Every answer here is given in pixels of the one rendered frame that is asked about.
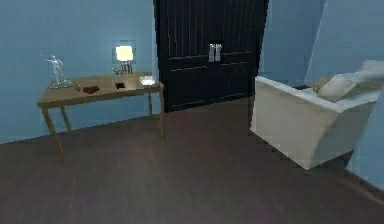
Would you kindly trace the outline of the white bed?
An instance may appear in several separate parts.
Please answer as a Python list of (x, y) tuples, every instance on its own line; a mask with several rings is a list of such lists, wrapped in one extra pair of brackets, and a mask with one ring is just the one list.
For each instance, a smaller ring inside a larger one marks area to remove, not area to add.
[(330, 102), (258, 76), (250, 130), (308, 170), (356, 148), (379, 95)]

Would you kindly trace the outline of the glowing table lamp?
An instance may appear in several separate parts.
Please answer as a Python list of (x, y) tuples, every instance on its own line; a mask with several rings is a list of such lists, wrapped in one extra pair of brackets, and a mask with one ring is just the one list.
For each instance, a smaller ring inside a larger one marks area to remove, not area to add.
[(121, 64), (121, 71), (123, 74), (131, 74), (133, 60), (133, 48), (131, 46), (118, 46), (115, 48), (116, 58)]

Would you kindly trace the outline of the silver figure statue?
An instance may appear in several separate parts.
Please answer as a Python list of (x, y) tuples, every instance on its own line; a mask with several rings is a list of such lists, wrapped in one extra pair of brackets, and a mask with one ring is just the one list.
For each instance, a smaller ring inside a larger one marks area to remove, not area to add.
[(57, 59), (54, 55), (51, 55), (49, 58), (44, 58), (44, 60), (52, 66), (55, 76), (55, 80), (50, 85), (51, 89), (68, 88), (72, 86), (73, 81), (65, 78), (63, 73), (64, 63), (61, 60)]

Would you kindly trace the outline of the beige pillow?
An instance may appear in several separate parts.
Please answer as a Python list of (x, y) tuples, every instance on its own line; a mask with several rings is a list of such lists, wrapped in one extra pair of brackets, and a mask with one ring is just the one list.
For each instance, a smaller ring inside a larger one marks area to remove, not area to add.
[(336, 102), (345, 96), (357, 84), (356, 73), (326, 75), (313, 83), (313, 91), (318, 97)]

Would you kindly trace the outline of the black wardrobe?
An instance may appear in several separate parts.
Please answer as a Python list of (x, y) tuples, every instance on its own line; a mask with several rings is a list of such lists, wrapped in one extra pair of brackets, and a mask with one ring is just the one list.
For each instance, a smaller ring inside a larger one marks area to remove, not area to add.
[[(153, 0), (165, 111), (254, 94), (269, 1)], [(210, 43), (220, 62), (208, 62)]]

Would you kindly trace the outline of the light wooden table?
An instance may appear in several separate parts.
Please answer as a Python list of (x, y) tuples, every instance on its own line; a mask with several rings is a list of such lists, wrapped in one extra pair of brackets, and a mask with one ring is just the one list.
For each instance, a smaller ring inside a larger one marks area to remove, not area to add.
[[(143, 86), (140, 82), (142, 76), (152, 76), (156, 82), (152, 86)], [(125, 88), (117, 89), (115, 83), (124, 83)], [(131, 97), (137, 95), (148, 95), (149, 115), (153, 115), (152, 110), (152, 94), (158, 93), (160, 98), (160, 114), (159, 128), (162, 136), (164, 134), (164, 85), (157, 80), (151, 72), (134, 72), (128, 75), (116, 77), (113, 74), (98, 75), (75, 78), (74, 84), (79, 84), (81, 88), (89, 86), (98, 86), (99, 90), (93, 94), (84, 93), (83, 90), (76, 91), (74, 87), (51, 89), (47, 87), (37, 101), (37, 106), (40, 108), (44, 117), (49, 133), (55, 142), (58, 156), (63, 165), (66, 165), (66, 160), (62, 148), (62, 144), (55, 130), (54, 123), (49, 115), (49, 110), (59, 108), (63, 116), (67, 132), (72, 130), (70, 121), (66, 114), (65, 107), (79, 104), (86, 104), (104, 100), (113, 100), (123, 97)]]

